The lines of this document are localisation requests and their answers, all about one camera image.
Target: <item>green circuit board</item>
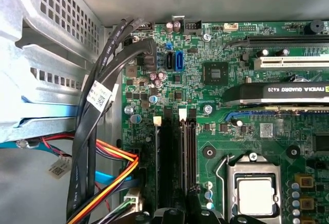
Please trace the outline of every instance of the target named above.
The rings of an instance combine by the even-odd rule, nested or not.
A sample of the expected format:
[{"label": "green circuit board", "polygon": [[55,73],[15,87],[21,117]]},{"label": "green circuit board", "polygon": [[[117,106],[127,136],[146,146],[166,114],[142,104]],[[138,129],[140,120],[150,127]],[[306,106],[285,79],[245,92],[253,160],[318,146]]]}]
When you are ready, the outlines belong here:
[{"label": "green circuit board", "polygon": [[[179,127],[179,109],[196,109],[196,183],[200,186],[200,202],[203,207],[211,201],[216,210],[222,212],[221,181],[216,177],[215,170],[220,160],[226,155],[235,158],[248,152],[263,155],[268,161],[281,168],[282,213],[283,223],[292,223],[291,201],[288,193],[290,183],[295,174],[308,174],[314,178],[314,187],[301,192],[302,197],[312,197],[315,206],[312,210],[301,210],[302,218],[310,218],[318,223],[329,223],[329,171],[314,170],[307,166],[309,159],[329,161],[326,154],[318,155],[314,149],[314,135],[329,132],[329,116],[326,112],[315,114],[299,114],[294,112],[259,113],[242,116],[242,127],[236,127],[226,120],[231,112],[239,111],[238,106],[226,107],[222,102],[224,91],[248,81],[282,82],[292,74],[298,74],[307,80],[328,81],[329,71],[325,70],[290,70],[290,71],[255,71],[253,61],[255,54],[262,48],[232,47],[225,45],[241,40],[248,35],[299,35],[309,22],[251,22],[239,23],[234,31],[223,30],[224,23],[203,23],[202,33],[211,35],[209,42],[202,36],[168,34],[165,25],[155,25],[153,32],[133,33],[134,40],[153,38],[157,43],[157,72],[166,74],[161,88],[155,88],[150,80],[149,72],[135,59],[123,70],[122,74],[122,141],[125,150],[133,150],[141,155],[140,167],[147,172],[147,187],[144,192],[149,202],[155,201],[155,127],[154,116],[164,116],[165,108],[172,110],[172,119]],[[329,33],[329,26],[324,22],[324,34]],[[296,47],[289,48],[289,56],[319,56],[329,54],[327,47]],[[273,55],[278,48],[269,48]],[[167,70],[166,55],[169,52],[182,51],[184,68],[182,71]],[[247,60],[241,60],[247,54]],[[209,85],[205,82],[205,63],[225,63],[227,76],[223,82]],[[156,104],[149,102],[149,96],[156,95]],[[211,105],[212,113],[206,115],[204,106]],[[134,114],[139,114],[142,121],[132,124],[130,115],[123,109],[131,106]],[[174,142],[179,143],[178,135]],[[215,148],[212,159],[204,155],[205,146]],[[300,156],[291,159],[288,148],[296,145],[300,148]],[[220,171],[225,179],[225,167]],[[204,193],[209,190],[208,182],[213,184],[211,199]]]}]

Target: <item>chipset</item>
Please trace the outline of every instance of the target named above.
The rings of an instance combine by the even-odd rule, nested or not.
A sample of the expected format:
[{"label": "chipset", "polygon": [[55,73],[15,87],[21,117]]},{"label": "chipset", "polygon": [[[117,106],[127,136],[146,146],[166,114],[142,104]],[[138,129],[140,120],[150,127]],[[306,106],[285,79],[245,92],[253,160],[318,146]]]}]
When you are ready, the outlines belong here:
[{"label": "chipset", "polygon": [[205,62],[203,64],[203,80],[205,85],[227,85],[228,63]]}]

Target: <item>motherboard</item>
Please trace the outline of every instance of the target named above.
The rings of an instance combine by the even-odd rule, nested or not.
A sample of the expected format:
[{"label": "motherboard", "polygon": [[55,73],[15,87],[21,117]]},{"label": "motherboard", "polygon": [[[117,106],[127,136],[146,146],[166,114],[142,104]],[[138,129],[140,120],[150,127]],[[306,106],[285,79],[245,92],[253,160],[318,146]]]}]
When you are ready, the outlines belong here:
[{"label": "motherboard", "polygon": [[329,24],[146,23],[122,74],[122,147],[151,210],[191,189],[229,220],[329,223]]}]

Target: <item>metal cpu cover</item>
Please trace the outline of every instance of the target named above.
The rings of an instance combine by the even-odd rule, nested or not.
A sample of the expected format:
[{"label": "metal cpu cover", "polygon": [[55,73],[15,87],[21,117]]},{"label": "metal cpu cover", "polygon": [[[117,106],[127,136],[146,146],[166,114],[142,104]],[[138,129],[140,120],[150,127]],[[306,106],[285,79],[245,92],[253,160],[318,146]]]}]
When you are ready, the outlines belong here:
[{"label": "metal cpu cover", "polygon": [[228,166],[228,218],[249,215],[267,224],[281,224],[280,167],[258,155],[244,155]]}]

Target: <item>barcode sticker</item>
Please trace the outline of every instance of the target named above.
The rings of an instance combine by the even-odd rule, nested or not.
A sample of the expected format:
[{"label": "barcode sticker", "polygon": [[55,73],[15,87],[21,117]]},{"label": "barcode sticker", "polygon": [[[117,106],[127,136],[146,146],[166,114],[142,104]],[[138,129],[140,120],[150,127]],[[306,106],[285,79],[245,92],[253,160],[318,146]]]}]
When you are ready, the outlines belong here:
[{"label": "barcode sticker", "polygon": [[111,95],[112,92],[109,89],[95,80],[88,93],[87,101],[90,102],[99,112],[103,112]]},{"label": "barcode sticker", "polygon": [[51,165],[48,172],[55,179],[62,178],[67,172],[71,170],[71,165],[62,159],[58,159],[53,165]]},{"label": "barcode sticker", "polygon": [[273,137],[273,123],[261,123],[261,138]]}]

